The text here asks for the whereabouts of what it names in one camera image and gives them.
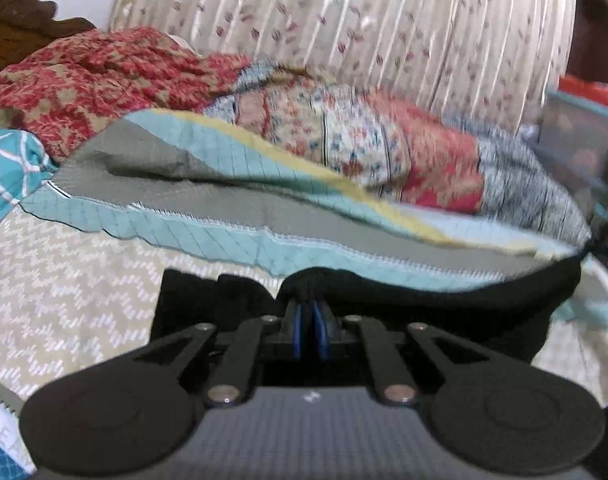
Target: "beige curtain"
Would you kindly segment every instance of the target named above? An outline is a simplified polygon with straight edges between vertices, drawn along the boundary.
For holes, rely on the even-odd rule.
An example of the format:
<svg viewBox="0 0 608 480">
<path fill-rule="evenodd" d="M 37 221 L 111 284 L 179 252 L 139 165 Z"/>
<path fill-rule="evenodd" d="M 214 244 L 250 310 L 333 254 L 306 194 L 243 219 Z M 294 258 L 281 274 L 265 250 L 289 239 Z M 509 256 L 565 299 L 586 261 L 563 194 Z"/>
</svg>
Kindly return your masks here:
<svg viewBox="0 0 608 480">
<path fill-rule="evenodd" d="M 198 53 L 267 55 L 515 131 L 566 69 L 575 0 L 116 0 Z"/>
</svg>

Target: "carved wooden headboard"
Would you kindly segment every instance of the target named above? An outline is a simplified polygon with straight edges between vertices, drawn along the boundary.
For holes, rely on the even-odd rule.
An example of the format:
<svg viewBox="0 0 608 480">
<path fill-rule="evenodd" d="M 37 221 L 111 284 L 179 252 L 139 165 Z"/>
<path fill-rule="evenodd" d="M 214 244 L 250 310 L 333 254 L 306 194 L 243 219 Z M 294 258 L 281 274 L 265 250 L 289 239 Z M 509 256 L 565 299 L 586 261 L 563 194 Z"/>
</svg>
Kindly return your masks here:
<svg viewBox="0 0 608 480">
<path fill-rule="evenodd" d="M 56 38 L 95 28 L 84 18 L 57 21 L 57 5 L 40 0 L 0 0 L 0 70 Z"/>
</svg>

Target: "white logo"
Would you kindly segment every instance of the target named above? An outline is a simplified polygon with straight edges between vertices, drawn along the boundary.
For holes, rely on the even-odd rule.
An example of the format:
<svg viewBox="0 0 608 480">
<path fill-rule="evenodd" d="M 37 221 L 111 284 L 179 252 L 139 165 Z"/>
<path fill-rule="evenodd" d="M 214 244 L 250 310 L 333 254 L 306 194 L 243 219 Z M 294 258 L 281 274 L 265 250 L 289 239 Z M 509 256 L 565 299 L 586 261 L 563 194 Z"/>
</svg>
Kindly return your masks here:
<svg viewBox="0 0 608 480">
<path fill-rule="evenodd" d="M 317 392 L 314 392 L 313 390 L 311 390 L 308 394 L 302 396 L 302 398 L 304 400 L 306 400 L 306 402 L 309 402 L 310 404 L 315 404 L 316 402 L 319 402 L 322 398 L 322 396 L 320 394 L 318 394 Z"/>
</svg>

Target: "bed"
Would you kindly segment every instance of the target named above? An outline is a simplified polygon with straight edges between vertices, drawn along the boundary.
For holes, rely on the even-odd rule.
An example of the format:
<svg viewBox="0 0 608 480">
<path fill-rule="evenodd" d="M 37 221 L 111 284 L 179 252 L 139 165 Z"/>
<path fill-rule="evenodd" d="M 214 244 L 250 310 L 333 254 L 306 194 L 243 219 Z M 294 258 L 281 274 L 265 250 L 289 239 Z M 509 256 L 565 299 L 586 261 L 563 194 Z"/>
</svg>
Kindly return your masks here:
<svg viewBox="0 0 608 480">
<path fill-rule="evenodd" d="M 146 344 L 169 267 L 273 295 L 315 266 L 461 291 L 543 269 L 589 235 L 497 128 L 324 71 L 198 57 L 148 27 L 55 40 L 1 70 L 1 136 L 20 161 L 0 212 L 0 471 L 13 480 L 33 470 L 24 400 Z M 608 405 L 608 272 L 592 257 L 542 342 L 535 366 Z"/>
</svg>

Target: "screw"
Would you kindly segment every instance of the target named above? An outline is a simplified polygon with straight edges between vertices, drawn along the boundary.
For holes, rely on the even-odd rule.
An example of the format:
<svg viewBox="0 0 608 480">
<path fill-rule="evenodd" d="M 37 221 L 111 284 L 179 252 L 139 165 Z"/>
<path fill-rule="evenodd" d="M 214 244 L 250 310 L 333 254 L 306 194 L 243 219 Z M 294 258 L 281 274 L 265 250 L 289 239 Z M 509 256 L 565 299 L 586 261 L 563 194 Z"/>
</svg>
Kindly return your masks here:
<svg viewBox="0 0 608 480">
<path fill-rule="evenodd" d="M 411 402 L 416 395 L 415 389 L 406 384 L 392 384 L 384 390 L 384 397 L 391 402 L 400 402 L 401 404 Z"/>
<path fill-rule="evenodd" d="M 207 395 L 213 402 L 221 402 L 222 404 L 229 404 L 235 402 L 239 397 L 240 391 L 230 384 L 219 384 L 209 389 Z"/>
<path fill-rule="evenodd" d="M 362 316 L 358 316 L 357 314 L 349 314 L 348 316 L 344 316 L 344 321 L 347 323 L 359 323 L 362 320 Z"/>
</svg>

